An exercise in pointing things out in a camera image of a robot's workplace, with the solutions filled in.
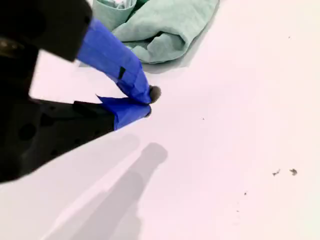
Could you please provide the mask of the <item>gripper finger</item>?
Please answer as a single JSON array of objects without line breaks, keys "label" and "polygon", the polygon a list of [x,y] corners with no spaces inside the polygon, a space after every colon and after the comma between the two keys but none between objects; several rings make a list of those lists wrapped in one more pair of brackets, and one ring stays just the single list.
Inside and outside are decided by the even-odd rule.
[{"label": "gripper finger", "polygon": [[9,106],[9,177],[19,179],[53,159],[117,131],[151,113],[130,98],[100,97],[100,103],[39,99]]},{"label": "gripper finger", "polygon": [[45,25],[43,50],[104,73],[139,103],[159,99],[161,89],[149,84],[138,57],[94,17],[86,0],[41,0],[39,10]]}]

